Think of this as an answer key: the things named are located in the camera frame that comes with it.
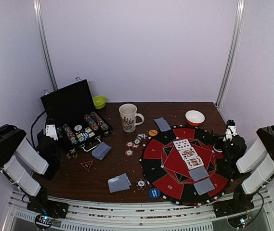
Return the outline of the red triangular chip holder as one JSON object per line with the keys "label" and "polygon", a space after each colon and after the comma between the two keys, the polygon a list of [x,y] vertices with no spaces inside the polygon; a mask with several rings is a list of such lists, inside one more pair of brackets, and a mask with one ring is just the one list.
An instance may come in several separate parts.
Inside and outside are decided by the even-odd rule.
{"label": "red triangular chip holder", "polygon": [[80,164],[87,172],[90,172],[93,166],[93,162],[94,162],[93,160],[90,160],[90,161],[82,162]]}

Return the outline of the dealt card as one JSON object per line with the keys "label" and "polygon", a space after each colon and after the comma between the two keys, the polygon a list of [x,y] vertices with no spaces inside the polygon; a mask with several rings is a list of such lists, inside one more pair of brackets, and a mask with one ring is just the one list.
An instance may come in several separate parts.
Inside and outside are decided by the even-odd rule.
{"label": "dealt card", "polygon": [[126,178],[112,178],[108,180],[110,193],[124,191],[130,189],[131,183]]}
{"label": "dealt card", "polygon": [[154,119],[154,122],[157,124],[161,132],[171,130],[171,127],[169,126],[168,122],[163,117]]}

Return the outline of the blue playing card deck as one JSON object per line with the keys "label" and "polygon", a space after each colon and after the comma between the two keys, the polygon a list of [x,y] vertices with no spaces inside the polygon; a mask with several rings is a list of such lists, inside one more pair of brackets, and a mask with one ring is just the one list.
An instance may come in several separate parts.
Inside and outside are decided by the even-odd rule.
{"label": "blue playing card deck", "polygon": [[98,160],[102,160],[111,149],[112,147],[102,142],[92,151],[92,156]]}

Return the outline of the blue small blind button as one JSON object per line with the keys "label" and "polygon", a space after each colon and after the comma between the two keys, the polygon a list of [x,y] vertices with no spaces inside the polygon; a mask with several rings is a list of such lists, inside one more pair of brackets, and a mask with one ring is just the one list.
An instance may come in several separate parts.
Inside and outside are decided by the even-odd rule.
{"label": "blue small blind button", "polygon": [[151,188],[148,195],[151,199],[158,199],[161,196],[161,192],[158,188]]}

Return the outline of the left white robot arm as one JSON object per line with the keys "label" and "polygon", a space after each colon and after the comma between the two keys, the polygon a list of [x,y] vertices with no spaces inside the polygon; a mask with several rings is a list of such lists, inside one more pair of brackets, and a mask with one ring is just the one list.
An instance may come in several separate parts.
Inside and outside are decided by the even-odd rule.
{"label": "left white robot arm", "polygon": [[0,127],[0,172],[32,199],[33,206],[42,214],[52,209],[47,190],[32,178],[20,161],[44,179],[52,180],[61,166],[57,140],[55,125],[47,125],[38,134],[37,147],[26,138],[23,129],[9,124]]}

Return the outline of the orange big blind button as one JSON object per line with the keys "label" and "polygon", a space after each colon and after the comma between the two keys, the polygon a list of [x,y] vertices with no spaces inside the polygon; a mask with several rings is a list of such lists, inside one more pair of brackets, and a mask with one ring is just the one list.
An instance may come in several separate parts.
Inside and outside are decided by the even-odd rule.
{"label": "orange big blind button", "polygon": [[150,136],[156,136],[156,135],[158,134],[158,131],[155,130],[155,129],[151,129],[151,130],[148,131],[148,134],[149,134]]}

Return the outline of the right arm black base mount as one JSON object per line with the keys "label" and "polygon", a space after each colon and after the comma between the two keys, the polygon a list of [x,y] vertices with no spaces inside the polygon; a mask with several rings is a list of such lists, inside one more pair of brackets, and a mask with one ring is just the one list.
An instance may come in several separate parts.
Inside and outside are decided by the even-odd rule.
{"label": "right arm black base mount", "polygon": [[254,203],[251,197],[233,198],[226,201],[218,201],[213,205],[217,218],[245,212],[247,209],[253,209]]}

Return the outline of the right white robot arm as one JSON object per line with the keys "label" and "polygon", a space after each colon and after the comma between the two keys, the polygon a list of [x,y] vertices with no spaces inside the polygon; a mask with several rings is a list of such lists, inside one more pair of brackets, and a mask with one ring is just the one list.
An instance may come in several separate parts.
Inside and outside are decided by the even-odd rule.
{"label": "right white robot arm", "polygon": [[252,146],[247,148],[242,137],[229,128],[226,130],[222,142],[222,171],[232,179],[245,174],[249,177],[237,185],[231,200],[214,203],[216,211],[238,213],[253,208],[253,196],[274,178],[274,125],[258,129],[257,135]]}

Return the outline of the stack of poker chips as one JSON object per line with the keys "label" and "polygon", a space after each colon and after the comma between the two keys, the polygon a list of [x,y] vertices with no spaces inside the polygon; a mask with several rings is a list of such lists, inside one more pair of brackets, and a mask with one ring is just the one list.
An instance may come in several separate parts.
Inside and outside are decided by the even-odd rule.
{"label": "stack of poker chips", "polygon": [[139,133],[133,140],[133,148],[138,148],[140,144],[147,138],[145,133]]}

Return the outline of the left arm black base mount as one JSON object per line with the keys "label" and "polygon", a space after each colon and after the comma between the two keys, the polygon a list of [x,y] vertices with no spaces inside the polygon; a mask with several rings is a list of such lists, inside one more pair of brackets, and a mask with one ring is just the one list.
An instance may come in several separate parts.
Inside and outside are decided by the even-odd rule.
{"label": "left arm black base mount", "polygon": [[27,204],[27,210],[34,211],[39,214],[44,214],[52,218],[66,218],[69,204],[52,201],[47,199],[46,201],[39,201],[38,199],[30,198],[30,202]]}

